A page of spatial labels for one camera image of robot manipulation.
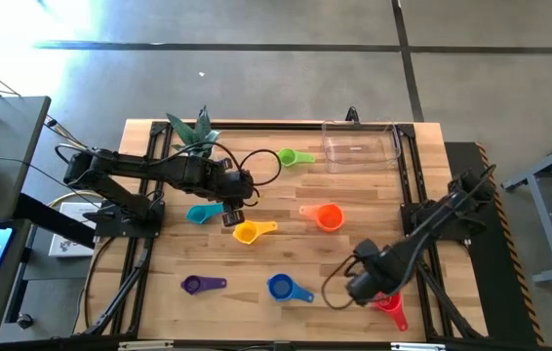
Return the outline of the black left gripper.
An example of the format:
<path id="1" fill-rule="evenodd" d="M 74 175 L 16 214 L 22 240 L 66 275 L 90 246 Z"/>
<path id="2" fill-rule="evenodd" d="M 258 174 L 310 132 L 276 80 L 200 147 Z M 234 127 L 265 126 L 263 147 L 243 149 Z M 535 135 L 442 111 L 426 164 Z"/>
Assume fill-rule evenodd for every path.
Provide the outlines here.
<path id="1" fill-rule="evenodd" d="M 250 172 L 245 170 L 218 174 L 215 194 L 225 211 L 222 224 L 225 227 L 240 224 L 245 221 L 240 209 L 244 206 L 244 201 L 254 194 L 254 180 Z"/>

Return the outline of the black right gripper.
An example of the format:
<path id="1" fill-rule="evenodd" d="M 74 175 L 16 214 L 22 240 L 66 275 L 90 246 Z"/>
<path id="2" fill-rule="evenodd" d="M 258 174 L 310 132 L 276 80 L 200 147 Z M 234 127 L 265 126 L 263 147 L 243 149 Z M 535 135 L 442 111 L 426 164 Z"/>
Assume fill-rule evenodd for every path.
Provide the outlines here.
<path id="1" fill-rule="evenodd" d="M 346 284 L 348 295 L 355 304 L 364 306 L 375 300 L 379 293 L 390 296 L 400 289 L 403 264 L 393 252 L 355 250 L 354 257 L 357 263 L 363 264 L 363 272 L 355 274 Z"/>

